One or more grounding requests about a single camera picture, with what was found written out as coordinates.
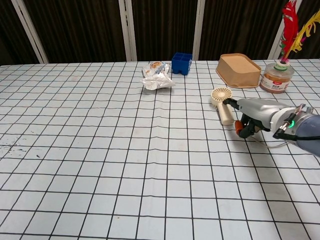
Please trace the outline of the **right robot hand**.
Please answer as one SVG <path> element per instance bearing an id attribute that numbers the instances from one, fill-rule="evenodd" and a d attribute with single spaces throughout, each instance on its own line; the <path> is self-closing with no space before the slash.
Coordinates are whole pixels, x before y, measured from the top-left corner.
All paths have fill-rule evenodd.
<path id="1" fill-rule="evenodd" d="M 246 139 L 259 131 L 270 132 L 274 114 L 288 106 L 275 100 L 260 98 L 227 98 L 222 102 L 242 113 L 241 120 L 235 122 L 236 134 Z"/>

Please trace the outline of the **crumpled silver snack bag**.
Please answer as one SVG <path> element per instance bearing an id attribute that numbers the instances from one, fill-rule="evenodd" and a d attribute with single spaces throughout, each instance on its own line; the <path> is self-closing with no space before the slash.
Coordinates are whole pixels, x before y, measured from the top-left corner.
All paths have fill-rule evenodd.
<path id="1" fill-rule="evenodd" d="M 162 61 L 151 62 L 142 67 L 143 79 L 141 83 L 150 91 L 170 88 L 175 82 L 169 76 L 170 64 Z"/>

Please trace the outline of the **blue checked white tablecloth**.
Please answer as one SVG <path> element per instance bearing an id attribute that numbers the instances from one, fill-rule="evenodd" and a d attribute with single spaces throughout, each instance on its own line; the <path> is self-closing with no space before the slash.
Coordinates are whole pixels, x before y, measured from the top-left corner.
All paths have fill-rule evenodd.
<path id="1" fill-rule="evenodd" d="M 216 61 L 0 66 L 0 240 L 320 240 L 320 158 L 239 138 Z"/>

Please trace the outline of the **white partition frame bar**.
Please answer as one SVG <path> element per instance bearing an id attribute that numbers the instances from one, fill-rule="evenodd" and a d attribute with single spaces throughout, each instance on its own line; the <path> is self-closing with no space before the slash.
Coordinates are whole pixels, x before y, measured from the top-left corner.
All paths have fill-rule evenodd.
<path id="1" fill-rule="evenodd" d="M 18 15 L 18 18 L 23 26 L 27 38 L 32 46 L 32 49 L 40 64 L 48 64 L 49 60 L 45 49 L 38 36 L 36 28 L 32 22 L 30 14 L 23 0 L 11 0 L 11 3 Z"/>
<path id="2" fill-rule="evenodd" d="M 208 60 L 212 40 L 210 35 L 212 30 L 213 3 L 214 0 L 197 0 L 196 17 L 194 26 L 194 37 L 192 47 L 192 60 Z"/>
<path id="3" fill-rule="evenodd" d="M 136 62 L 137 49 L 132 0 L 118 0 L 122 35 L 127 62 Z"/>
<path id="4" fill-rule="evenodd" d="M 281 18 L 281 22 L 279 24 L 276 36 L 274 38 L 272 47 L 271 47 L 269 55 L 267 57 L 268 60 L 276 60 L 279 58 L 281 50 L 282 50 L 282 48 L 280 47 L 280 44 L 281 44 L 281 37 L 282 37 L 283 31 L 284 31 L 284 28 L 285 28 L 285 23 L 284 23 L 283 18 Z"/>

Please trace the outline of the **blue ice cube tray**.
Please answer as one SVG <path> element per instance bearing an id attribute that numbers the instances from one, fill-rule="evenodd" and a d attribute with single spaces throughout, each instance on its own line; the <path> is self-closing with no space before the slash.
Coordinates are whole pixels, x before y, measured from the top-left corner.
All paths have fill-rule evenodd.
<path id="1" fill-rule="evenodd" d="M 174 74 L 186 76 L 192 64 L 193 55 L 189 53 L 176 52 L 171 59 L 171 70 Z"/>

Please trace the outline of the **red yellow feather shuttlecock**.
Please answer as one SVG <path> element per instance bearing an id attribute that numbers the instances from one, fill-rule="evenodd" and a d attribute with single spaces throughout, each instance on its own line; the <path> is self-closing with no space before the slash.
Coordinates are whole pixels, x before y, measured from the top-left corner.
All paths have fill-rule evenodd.
<path id="1" fill-rule="evenodd" d="M 276 62 L 274 68 L 286 71 L 290 65 L 289 55 L 291 52 L 302 50 L 303 43 L 311 33 L 316 32 L 316 23 L 320 23 L 320 9 L 299 30 L 299 19 L 296 12 L 297 0 L 289 0 L 282 9 L 284 30 L 280 39 L 281 58 Z"/>

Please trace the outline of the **clear jar with brown contents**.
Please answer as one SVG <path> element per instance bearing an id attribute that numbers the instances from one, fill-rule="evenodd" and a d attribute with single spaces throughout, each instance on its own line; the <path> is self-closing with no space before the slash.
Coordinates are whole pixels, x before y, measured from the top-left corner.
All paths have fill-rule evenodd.
<path id="1" fill-rule="evenodd" d="M 259 86 L 266 92 L 281 94 L 288 88 L 295 70 L 289 62 L 277 60 L 265 67 Z"/>

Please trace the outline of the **white handheld fan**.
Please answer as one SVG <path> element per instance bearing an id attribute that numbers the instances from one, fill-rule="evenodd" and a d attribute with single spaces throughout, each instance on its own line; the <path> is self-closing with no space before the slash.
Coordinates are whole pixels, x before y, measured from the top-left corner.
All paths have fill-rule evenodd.
<path id="1" fill-rule="evenodd" d="M 223 126 L 229 126 L 234 123 L 232 108 L 223 101 L 232 98 L 232 91 L 227 87 L 217 87 L 211 92 L 211 104 L 217 108 L 220 122 Z"/>

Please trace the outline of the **brown paper food box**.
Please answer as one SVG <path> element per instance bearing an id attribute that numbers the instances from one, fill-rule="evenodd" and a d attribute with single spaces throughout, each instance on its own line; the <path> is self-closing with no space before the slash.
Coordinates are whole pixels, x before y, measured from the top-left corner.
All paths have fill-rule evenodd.
<path id="1" fill-rule="evenodd" d="M 216 73 L 232 88 L 256 88 L 259 85 L 261 68 L 242 53 L 222 54 Z"/>

